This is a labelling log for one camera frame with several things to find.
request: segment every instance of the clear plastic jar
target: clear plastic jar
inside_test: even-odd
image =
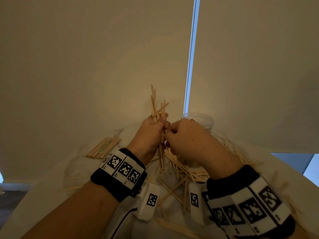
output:
[[[194,119],[196,122],[198,122],[203,128],[205,128],[209,133],[211,133],[212,128],[214,126],[214,120],[208,115],[202,114],[202,113],[184,113],[181,118],[187,118],[187,119]]]

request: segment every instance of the white device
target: white device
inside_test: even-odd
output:
[[[212,221],[209,220],[209,216],[211,214],[202,197],[202,192],[207,190],[206,184],[190,182],[188,188],[190,198],[190,214],[193,221],[203,226],[211,224]]]
[[[135,204],[138,208],[135,211],[136,217],[143,221],[150,221],[154,215],[159,196],[160,187],[158,185],[144,182],[141,193],[136,196],[138,198]]]

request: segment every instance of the black cable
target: black cable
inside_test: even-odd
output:
[[[126,213],[126,215],[123,217],[123,219],[121,220],[120,224],[119,224],[119,225],[117,226],[117,228],[115,229],[115,231],[114,231],[114,233],[113,233],[113,235],[111,236],[110,239],[113,239],[113,237],[115,236],[117,230],[120,228],[120,225],[121,225],[122,222],[125,220],[125,218],[126,218],[131,212],[137,211],[137,210],[138,210],[138,208],[136,207],[136,208],[130,209],[129,212]]]

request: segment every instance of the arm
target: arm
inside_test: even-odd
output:
[[[211,179],[222,179],[239,171],[243,164],[217,139],[198,123],[187,119],[174,122],[166,131],[167,147],[171,152],[202,165]],[[289,239],[308,239],[305,231],[296,226]]]
[[[145,165],[155,155],[164,125],[169,126],[165,116],[156,124],[151,117],[144,120],[127,146]],[[118,205],[119,202],[103,186],[89,181],[39,221],[22,239],[101,238]]]

